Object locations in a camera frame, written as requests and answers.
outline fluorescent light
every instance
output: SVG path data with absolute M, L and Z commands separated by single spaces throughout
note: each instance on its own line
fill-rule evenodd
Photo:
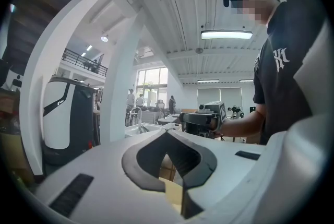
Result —
M 15 5 L 11 4 L 10 5 L 10 12 L 12 13 L 14 11 L 14 9 L 15 9 Z
M 102 40 L 103 42 L 108 42 L 109 39 L 108 39 L 108 37 L 102 36 L 102 37 L 101 37 L 101 40 Z
M 213 80 L 197 80 L 198 83 L 212 83 L 212 82 L 219 82 L 218 79 Z
M 209 30 L 209 31 L 202 31 L 200 35 L 202 39 L 213 39 L 213 38 L 250 39 L 253 33 L 249 31 Z

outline ceiling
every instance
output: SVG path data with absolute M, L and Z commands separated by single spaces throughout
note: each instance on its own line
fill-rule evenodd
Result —
M 134 9 L 142 6 L 149 15 L 151 24 L 146 24 L 148 32 L 143 32 L 138 47 L 144 50 L 137 52 L 144 58 L 141 63 L 160 58 L 183 84 L 194 84 L 200 78 L 238 82 L 253 77 L 266 28 L 225 8 L 222 0 L 99 0 L 75 35 L 101 52 L 108 51 L 128 23 L 125 3 Z M 200 38 L 201 31 L 212 29 L 246 30 L 253 36 L 249 40 Z M 108 34 L 109 42 L 101 41 L 102 34 Z M 203 48 L 203 54 L 196 54 L 196 48 Z

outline white curved pillar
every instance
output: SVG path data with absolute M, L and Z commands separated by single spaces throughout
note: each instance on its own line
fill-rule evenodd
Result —
M 43 174 L 41 138 L 45 86 L 58 67 L 73 32 L 97 1 L 70 1 L 46 27 L 30 55 L 21 89 L 20 125 L 23 146 L 34 175 Z
M 103 89 L 101 108 L 101 144 L 122 139 L 125 136 L 126 98 L 131 88 L 135 52 L 146 21 L 143 9 L 129 20 L 127 29 L 111 49 L 111 59 Z

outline railing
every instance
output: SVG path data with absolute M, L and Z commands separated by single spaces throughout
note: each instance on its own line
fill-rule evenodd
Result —
M 77 65 L 83 69 L 90 70 L 93 73 L 99 74 L 101 76 L 106 76 L 106 72 L 108 71 L 108 68 L 102 66 L 101 64 L 82 57 L 78 53 L 69 49 L 65 49 L 62 60 Z

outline window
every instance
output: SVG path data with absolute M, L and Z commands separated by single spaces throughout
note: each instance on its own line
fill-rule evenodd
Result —
M 144 94 L 146 106 L 156 106 L 158 100 L 162 100 L 167 107 L 167 81 L 168 69 L 157 68 L 138 72 L 136 96 Z

